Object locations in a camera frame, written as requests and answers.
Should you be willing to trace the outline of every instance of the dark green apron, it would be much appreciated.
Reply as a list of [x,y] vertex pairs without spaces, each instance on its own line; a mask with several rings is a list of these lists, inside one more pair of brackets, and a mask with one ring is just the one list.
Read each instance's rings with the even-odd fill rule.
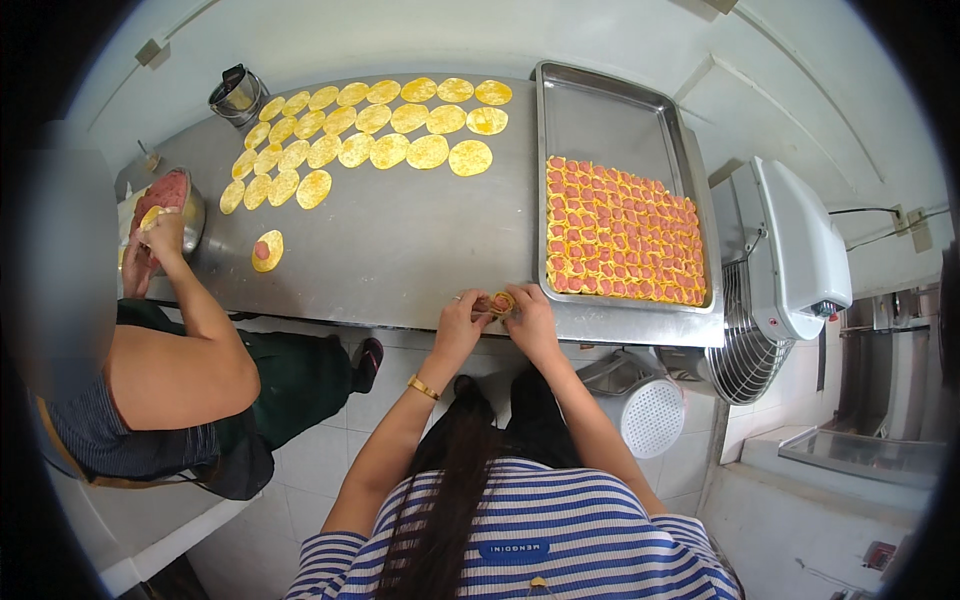
[[[147,300],[117,302],[117,324],[132,324],[185,335]],[[260,374],[260,396],[252,411],[256,431],[273,451],[320,421],[336,415],[351,391],[347,352],[336,339],[295,333],[252,333],[238,329]],[[215,421],[221,453],[248,436],[240,416]]]

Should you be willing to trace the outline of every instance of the black pants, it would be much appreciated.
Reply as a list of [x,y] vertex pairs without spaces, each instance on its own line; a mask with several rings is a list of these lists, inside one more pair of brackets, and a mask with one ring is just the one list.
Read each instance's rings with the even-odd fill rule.
[[[510,409],[510,422],[504,431],[500,456],[518,456],[552,468],[584,465],[560,414],[557,399],[536,368],[530,367],[514,379],[510,386]],[[489,421],[495,417],[487,399],[479,389],[471,386],[453,400],[446,413],[420,441],[407,476],[441,468],[449,438],[456,435],[457,419],[467,410],[485,411]]]

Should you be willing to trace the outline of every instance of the striped sleeve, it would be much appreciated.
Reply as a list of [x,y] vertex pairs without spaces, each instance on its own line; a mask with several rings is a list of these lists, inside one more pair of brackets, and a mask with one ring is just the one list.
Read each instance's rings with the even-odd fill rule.
[[294,598],[335,598],[340,592],[353,559],[367,538],[349,531],[317,534],[300,547],[300,572],[286,600]]

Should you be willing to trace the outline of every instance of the metal tray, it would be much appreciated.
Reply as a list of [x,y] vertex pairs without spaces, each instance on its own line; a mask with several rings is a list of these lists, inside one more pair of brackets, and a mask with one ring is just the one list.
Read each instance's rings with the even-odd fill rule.
[[[715,227],[712,204],[709,191],[694,180],[684,144],[685,127],[677,105],[647,87],[550,60],[537,64],[535,76],[540,182],[537,274],[543,293],[560,302],[669,312],[712,312],[718,294],[713,286],[710,244],[715,236],[708,235],[708,230]],[[704,240],[704,279],[707,281],[704,305],[555,292],[546,278],[546,160],[550,156],[592,160],[625,169],[638,177],[660,180],[675,195],[689,197],[697,206]],[[706,197],[705,202],[701,202],[701,195]]]

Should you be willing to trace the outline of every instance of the stainless steel table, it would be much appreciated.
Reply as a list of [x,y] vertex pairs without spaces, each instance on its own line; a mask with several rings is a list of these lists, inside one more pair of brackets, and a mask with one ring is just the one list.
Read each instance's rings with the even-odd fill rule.
[[[437,82],[449,76],[425,75]],[[419,76],[332,83],[395,79],[403,84]],[[479,84],[486,78],[467,79]],[[122,170],[115,183],[118,199],[123,199],[128,182],[137,190],[174,166],[190,170],[207,202],[203,238],[190,264],[226,310],[367,327],[435,329],[440,309],[463,288],[492,293],[508,281],[535,280],[535,228],[541,227],[536,90],[533,82],[501,81],[514,91],[513,100],[502,107],[510,117],[507,128],[497,135],[478,136],[464,127],[446,136],[450,147],[478,137],[490,146],[493,164],[477,176],[458,177],[446,164],[419,171],[402,162],[380,171],[369,161],[348,169],[334,160],[325,166],[333,178],[332,189],[316,208],[303,210],[292,198],[279,207],[264,202],[253,211],[240,205],[224,215],[218,207],[220,194],[230,183],[230,167],[243,150],[246,130],[239,132],[211,115],[156,146],[162,161],[154,173],[138,162]],[[324,85],[303,89],[313,92]],[[282,95],[289,98],[297,91]],[[425,104],[433,108],[442,103],[434,97]],[[397,98],[390,106],[401,104]],[[469,112],[482,105],[471,98],[460,106]],[[377,136],[389,130],[388,125]],[[354,132],[351,128],[341,138]],[[407,137],[413,141],[425,134],[420,128]],[[311,137],[311,143],[317,137]],[[699,148],[692,150],[691,159],[696,161],[692,167],[703,187],[698,193],[709,202]],[[309,171],[304,162],[300,176]],[[258,273],[250,259],[253,243],[271,229],[283,233],[286,253],[276,269]],[[151,282],[148,298],[175,299],[162,276]],[[557,333],[565,341],[723,344],[722,311],[673,314],[567,302],[554,302],[553,309]],[[500,324],[488,331],[504,333]]]

